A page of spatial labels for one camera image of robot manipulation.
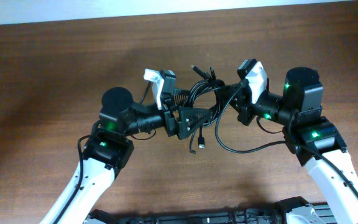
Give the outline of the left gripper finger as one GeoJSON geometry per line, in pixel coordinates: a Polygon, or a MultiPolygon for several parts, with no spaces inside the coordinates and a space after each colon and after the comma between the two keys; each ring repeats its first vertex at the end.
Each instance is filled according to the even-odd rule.
{"type": "Polygon", "coordinates": [[[212,111],[202,108],[180,108],[178,110],[178,138],[186,139],[212,116],[212,111]]]}
{"type": "Polygon", "coordinates": [[[189,95],[190,95],[190,90],[174,88],[172,93],[172,103],[173,103],[172,106],[173,107],[184,106],[189,95]]]}

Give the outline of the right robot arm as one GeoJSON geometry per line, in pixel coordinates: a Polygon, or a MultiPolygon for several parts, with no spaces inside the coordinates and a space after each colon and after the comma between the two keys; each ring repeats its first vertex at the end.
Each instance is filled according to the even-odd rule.
{"type": "Polygon", "coordinates": [[[283,125],[282,144],[322,191],[338,223],[358,223],[358,176],[337,127],[322,116],[323,85],[316,70],[290,69],[283,94],[270,93],[264,71],[240,68],[240,83],[220,90],[226,105],[248,125],[253,117],[283,125]]]}

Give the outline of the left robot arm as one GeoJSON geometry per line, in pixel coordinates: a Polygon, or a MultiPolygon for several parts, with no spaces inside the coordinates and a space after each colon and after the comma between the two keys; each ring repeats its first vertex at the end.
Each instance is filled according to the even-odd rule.
{"type": "Polygon", "coordinates": [[[189,108],[184,102],[169,103],[159,110],[156,104],[136,103],[123,87],[106,91],[99,120],[77,142],[80,161],[75,173],[42,223],[83,223],[126,166],[134,150],[129,136],[164,128],[168,136],[185,139],[212,115],[211,110],[189,108]]]}

